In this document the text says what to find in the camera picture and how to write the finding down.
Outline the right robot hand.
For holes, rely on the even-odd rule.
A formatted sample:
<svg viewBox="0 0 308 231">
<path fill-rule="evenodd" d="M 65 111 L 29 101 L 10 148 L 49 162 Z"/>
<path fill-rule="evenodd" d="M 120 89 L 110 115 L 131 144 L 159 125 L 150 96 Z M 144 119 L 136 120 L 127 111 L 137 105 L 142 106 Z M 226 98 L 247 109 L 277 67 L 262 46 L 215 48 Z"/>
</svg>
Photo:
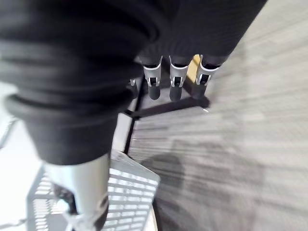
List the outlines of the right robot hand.
<svg viewBox="0 0 308 231">
<path fill-rule="evenodd" d="M 228 58 L 263 0 L 3 0 L 0 80 L 16 86 L 21 119 L 76 231 L 108 211 L 110 152 L 131 79 L 169 55 Z"/>
</svg>

